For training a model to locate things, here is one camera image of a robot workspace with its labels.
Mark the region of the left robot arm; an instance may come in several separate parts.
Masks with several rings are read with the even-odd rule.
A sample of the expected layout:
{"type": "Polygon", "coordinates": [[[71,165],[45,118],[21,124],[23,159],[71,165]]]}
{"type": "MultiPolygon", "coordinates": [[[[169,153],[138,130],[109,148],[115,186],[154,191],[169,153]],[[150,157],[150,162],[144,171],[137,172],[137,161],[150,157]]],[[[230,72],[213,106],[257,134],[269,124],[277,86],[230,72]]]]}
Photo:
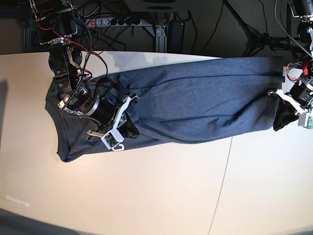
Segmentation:
{"type": "Polygon", "coordinates": [[[277,17],[278,1],[274,4],[274,17],[287,38],[294,43],[303,57],[296,63],[289,63],[285,68],[287,79],[293,83],[289,92],[277,89],[279,105],[273,122],[274,131],[297,121],[299,127],[313,128],[313,2],[311,0],[290,0],[293,17],[300,20],[297,34],[299,40],[291,36],[277,17]]]}

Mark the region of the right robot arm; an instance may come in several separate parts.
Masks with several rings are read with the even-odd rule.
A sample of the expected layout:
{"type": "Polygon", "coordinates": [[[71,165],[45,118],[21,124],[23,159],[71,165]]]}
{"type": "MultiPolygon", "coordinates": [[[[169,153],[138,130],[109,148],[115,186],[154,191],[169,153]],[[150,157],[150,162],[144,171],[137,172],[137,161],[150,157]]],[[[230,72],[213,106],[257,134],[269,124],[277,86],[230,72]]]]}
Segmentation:
{"type": "Polygon", "coordinates": [[[89,87],[90,81],[86,77],[89,57],[96,56],[101,62],[104,59],[93,51],[92,45],[85,48],[71,39],[78,32],[77,23],[83,23],[75,15],[72,2],[32,0],[30,7],[37,22],[40,43],[50,45],[48,63],[54,73],[61,115],[95,122],[96,128],[89,131],[90,136],[112,136],[113,130],[117,130],[124,138],[139,137],[139,131],[122,110],[126,100],[114,104],[106,99],[112,90],[121,91],[117,83],[105,75],[94,83],[94,88],[89,87]]]}

